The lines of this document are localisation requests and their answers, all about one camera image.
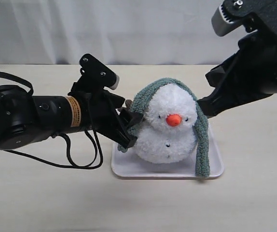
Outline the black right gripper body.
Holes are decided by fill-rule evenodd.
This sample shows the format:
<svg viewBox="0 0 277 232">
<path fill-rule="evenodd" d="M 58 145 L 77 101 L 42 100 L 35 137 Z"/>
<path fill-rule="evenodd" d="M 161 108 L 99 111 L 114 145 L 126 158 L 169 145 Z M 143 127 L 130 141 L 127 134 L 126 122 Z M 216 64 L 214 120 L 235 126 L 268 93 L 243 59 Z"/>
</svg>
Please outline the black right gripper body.
<svg viewBox="0 0 277 232">
<path fill-rule="evenodd" d="M 254 32 L 238 42 L 239 50 L 206 74 L 210 86 L 277 93 L 277 38 Z"/>
</svg>

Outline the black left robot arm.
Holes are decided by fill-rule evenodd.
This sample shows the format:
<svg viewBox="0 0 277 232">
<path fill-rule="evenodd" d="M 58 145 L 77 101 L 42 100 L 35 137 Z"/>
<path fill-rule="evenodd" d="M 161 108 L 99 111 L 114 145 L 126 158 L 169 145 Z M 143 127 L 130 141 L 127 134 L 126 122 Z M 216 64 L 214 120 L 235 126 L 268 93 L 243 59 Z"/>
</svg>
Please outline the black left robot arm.
<svg viewBox="0 0 277 232">
<path fill-rule="evenodd" d="M 117 109 L 124 98 L 74 83 L 67 96 L 34 96 L 17 85 L 0 86 L 0 150 L 14 150 L 61 134 L 91 131 L 129 148 L 128 132 L 143 115 Z"/>
</svg>

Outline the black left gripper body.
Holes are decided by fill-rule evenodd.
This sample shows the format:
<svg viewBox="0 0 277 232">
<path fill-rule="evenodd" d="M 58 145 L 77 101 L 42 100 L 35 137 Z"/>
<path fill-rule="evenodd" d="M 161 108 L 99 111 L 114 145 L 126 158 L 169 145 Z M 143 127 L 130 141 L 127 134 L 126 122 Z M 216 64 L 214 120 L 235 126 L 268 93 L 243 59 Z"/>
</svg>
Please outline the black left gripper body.
<svg viewBox="0 0 277 232">
<path fill-rule="evenodd" d="M 126 140 L 125 125 L 116 111 L 123 106 L 124 97 L 103 88 L 87 92 L 75 82 L 67 101 L 71 108 L 71 127 L 95 130 L 111 140 Z"/>
</svg>

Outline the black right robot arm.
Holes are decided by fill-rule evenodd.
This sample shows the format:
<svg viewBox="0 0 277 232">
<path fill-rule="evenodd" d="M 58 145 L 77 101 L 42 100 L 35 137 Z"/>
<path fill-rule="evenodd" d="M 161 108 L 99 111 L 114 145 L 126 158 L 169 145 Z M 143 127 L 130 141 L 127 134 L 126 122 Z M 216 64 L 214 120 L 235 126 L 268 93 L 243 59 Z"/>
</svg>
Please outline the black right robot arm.
<svg viewBox="0 0 277 232">
<path fill-rule="evenodd" d="M 244 27 L 238 51 L 207 74 L 213 87 L 198 104 L 207 117 L 277 93 L 277 0 L 225 0 L 211 24 L 222 37 Z"/>
</svg>

